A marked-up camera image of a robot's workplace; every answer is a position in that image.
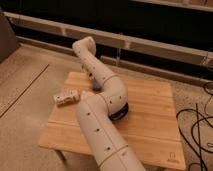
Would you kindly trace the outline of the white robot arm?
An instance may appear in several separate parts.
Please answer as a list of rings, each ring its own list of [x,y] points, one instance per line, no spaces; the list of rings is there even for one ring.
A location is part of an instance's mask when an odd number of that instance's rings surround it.
[[[128,102],[124,82],[95,57],[96,44],[91,36],[74,42],[72,48],[102,87],[100,93],[86,97],[76,107],[78,123],[100,171],[146,171],[109,119]]]

